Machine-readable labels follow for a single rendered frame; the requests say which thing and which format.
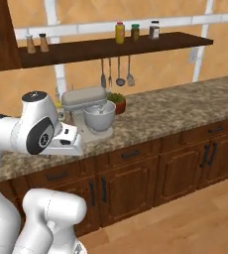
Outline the brown jar with green lid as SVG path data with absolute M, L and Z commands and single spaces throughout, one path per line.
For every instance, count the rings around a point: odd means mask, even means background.
M 134 41 L 138 41 L 140 37 L 140 25 L 133 24 L 131 29 L 131 37 Z

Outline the dark wooden wall shelf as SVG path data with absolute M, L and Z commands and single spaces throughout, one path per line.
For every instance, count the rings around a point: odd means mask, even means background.
M 42 53 L 36 47 L 34 54 L 29 54 L 26 47 L 19 48 L 22 68 L 69 64 L 92 60 L 163 52 L 212 45 L 213 41 L 183 32 L 162 33 L 156 40 L 148 35 L 141 36 L 134 42 L 127 37 L 121 45 L 114 39 L 101 39 L 73 43 L 49 45 L 49 51 Z

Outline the dark wooden wall cupboard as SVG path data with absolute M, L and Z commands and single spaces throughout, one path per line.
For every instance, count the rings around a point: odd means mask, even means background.
M 0 0 L 0 71 L 21 66 L 8 1 Z

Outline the hanging metal spatula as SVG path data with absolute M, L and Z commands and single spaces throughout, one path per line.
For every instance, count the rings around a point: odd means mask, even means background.
M 129 86 L 135 85 L 135 79 L 130 73 L 131 70 L 131 56 L 128 56 L 128 73 L 127 73 L 127 82 Z

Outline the brown wooden drawer front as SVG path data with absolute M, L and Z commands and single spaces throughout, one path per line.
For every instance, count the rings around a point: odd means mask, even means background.
M 201 142 L 228 133 L 228 119 L 184 131 L 182 143 Z
M 109 154 L 109 165 L 117 167 L 137 160 L 147 159 L 148 157 L 157 155 L 160 152 L 160 149 L 161 142 L 159 140 L 148 141 L 122 148 Z
M 48 188 L 68 183 L 80 175 L 80 162 L 73 162 L 29 174 L 28 180 L 32 188 Z

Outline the white wall socket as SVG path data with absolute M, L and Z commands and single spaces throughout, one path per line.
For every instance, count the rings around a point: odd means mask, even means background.
M 193 47 L 190 49 L 189 57 L 188 57 L 188 62 L 190 64 L 194 64 L 196 62 L 197 52 L 198 52 L 198 47 Z

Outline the brown wooden cupboard door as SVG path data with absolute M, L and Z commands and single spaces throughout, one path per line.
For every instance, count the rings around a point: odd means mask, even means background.
M 94 181 L 95 206 L 91 205 L 91 195 L 89 182 Z M 56 191 L 66 191 L 76 194 L 85 199 L 87 211 L 83 220 L 74 226 L 74 231 L 77 236 L 82 236 L 100 227 L 99 206 L 98 206 L 98 190 L 97 183 L 94 177 L 85 178 L 82 180 L 72 181 L 52 187 Z
M 217 143 L 217 152 L 214 157 L 212 166 L 208 166 L 213 143 Z M 219 183 L 228 179 L 228 134 L 213 138 L 209 143 L 209 152 L 207 156 L 207 163 L 203 169 L 201 169 L 201 178 L 199 187 L 201 189 Z
M 207 142 L 164 153 L 160 157 L 154 206 L 177 199 L 198 188 L 203 148 Z
M 99 201 L 103 227 L 153 206 L 158 158 L 150 158 L 99 175 Z M 102 200 L 102 182 L 107 182 L 107 202 Z

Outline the pepper shaker with dark cap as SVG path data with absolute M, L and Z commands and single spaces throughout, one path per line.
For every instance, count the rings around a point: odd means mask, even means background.
M 49 45 L 47 41 L 47 37 L 45 33 L 40 33 L 40 47 L 41 47 L 41 52 L 42 53 L 47 53 L 49 51 Z

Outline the green plant in red pot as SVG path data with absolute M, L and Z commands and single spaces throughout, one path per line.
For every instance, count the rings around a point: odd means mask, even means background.
M 126 99 L 121 93 L 109 92 L 107 99 L 116 104 L 116 114 L 122 114 L 126 109 Z

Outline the salt shaker with white cap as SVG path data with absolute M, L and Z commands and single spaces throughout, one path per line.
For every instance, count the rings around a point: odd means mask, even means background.
M 27 35 L 26 36 L 27 40 L 27 50 L 29 54 L 34 54 L 36 52 L 35 44 L 33 41 L 33 36 L 32 35 Z

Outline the yellow bottle with red cap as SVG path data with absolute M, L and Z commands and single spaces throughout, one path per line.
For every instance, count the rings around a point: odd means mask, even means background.
M 125 25 L 118 22 L 115 26 L 115 39 L 117 44 L 123 44 L 125 40 Z

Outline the hanging metal ladle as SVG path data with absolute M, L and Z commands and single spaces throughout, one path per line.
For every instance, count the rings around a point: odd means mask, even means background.
M 119 86 L 123 86 L 125 82 L 125 79 L 120 77 L 120 57 L 118 57 L 118 77 L 116 79 L 116 84 Z

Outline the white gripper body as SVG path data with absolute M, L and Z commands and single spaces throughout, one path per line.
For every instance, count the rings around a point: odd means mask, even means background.
M 63 156 L 81 156 L 82 140 L 77 135 L 74 142 L 65 139 L 53 138 L 50 144 L 41 152 L 41 155 L 63 155 Z

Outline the grey jar with black lid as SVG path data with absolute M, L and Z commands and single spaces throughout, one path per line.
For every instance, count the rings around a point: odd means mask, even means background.
M 150 38 L 156 40 L 160 34 L 160 22 L 152 21 L 150 25 Z

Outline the grey stand mixer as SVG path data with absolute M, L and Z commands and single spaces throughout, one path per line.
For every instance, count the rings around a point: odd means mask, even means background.
M 116 104 L 107 99 L 107 91 L 103 87 L 69 90 L 62 95 L 61 105 L 71 113 L 84 144 L 112 136 Z

